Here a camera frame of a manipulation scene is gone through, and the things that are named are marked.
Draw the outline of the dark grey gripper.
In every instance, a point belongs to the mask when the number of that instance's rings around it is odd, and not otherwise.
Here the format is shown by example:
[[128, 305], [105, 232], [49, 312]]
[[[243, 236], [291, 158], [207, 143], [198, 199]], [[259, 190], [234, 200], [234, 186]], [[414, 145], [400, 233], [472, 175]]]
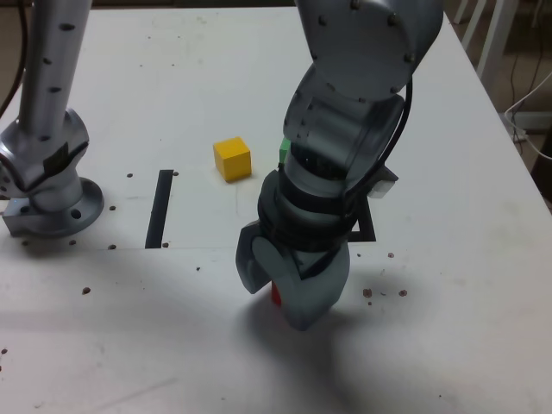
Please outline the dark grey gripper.
[[288, 324], [306, 330], [342, 295], [350, 253], [346, 242], [324, 252], [277, 246], [263, 235], [258, 222], [252, 222], [241, 229], [235, 263], [249, 293], [255, 294], [270, 283]]

